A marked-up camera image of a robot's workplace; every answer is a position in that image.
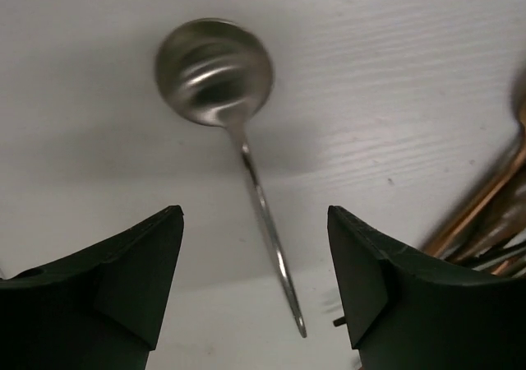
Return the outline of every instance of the black plastic part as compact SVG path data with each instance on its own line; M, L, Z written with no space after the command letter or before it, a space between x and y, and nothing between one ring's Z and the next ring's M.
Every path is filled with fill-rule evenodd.
M182 240L170 206L69 257L0 281L5 368L144 370Z
M343 325L347 325L347 321L345 321L345 317L340 317L338 319L334 319L332 321L332 324L335 326L335 327L340 327L340 326L343 326Z
M341 207L329 208L328 229L364 370L526 368L526 280L429 257Z

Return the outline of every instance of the spoon handle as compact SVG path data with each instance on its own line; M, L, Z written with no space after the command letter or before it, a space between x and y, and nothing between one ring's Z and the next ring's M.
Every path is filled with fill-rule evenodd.
M274 219L270 213L265 193L261 187L260 179L251 156L247 136L242 125L232 125L226 127L233 144L241 157L242 165L247 176L248 190L251 194L255 212L261 218L261 230L265 238L265 244L269 250L270 257L278 273L279 280L287 296L288 305L293 312L294 320L302 337L307 337L305 322L303 321L302 311L299 307L298 297L294 289L293 280L285 259L284 250L279 241L278 231L275 227Z
M439 257L458 237L469 223L484 209L487 203L513 178L526 160L526 139L523 138L514 158L501 172L494 175L481 191L431 239L423 251L432 257Z

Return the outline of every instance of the metal utensil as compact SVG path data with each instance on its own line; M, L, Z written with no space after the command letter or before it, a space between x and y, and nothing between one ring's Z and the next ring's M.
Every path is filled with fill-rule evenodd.
M526 170L521 169L500 190L484 211L473 237L447 261L462 263L483 250L509 241L526 228Z
M508 261L514 257L523 257L526 253L526 242L514 245L513 247L504 248L499 251L494 251L488 255L481 255L478 258L470 259L462 266L468 267L476 271L484 271L499 266L501 263Z
M513 178L526 162L526 102L519 108L521 142L514 158L497 172L478 194L450 220L423 248L427 255L440 257L458 235L481 213L490 200Z
M155 60L155 80L164 101L183 118L222 127L241 157L265 242L302 337L305 322L278 232L260 184L244 124L270 95L274 73L255 35L222 20L201 19L174 30Z

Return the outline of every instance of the spoon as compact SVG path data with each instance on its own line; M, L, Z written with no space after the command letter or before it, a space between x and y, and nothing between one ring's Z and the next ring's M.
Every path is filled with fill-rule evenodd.
M520 105L518 120L522 127L522 138L514 158L497 172L478 194L431 239L423 248L427 255L440 257L524 165L526 162L526 102Z
M181 117L222 127L244 167L269 254L302 337L307 330L265 193L251 157L244 124L267 101L274 73L255 35L223 20L200 19L174 30L155 59L155 80L164 101Z

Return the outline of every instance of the white wooden surface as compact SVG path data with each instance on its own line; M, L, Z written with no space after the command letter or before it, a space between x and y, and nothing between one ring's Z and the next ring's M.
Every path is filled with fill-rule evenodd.
M350 369L330 204L418 245L516 135L526 0L0 0L0 268L12 276L181 204L149 370ZM302 340L228 139L160 101L184 21L252 29L277 71L249 127L307 319Z

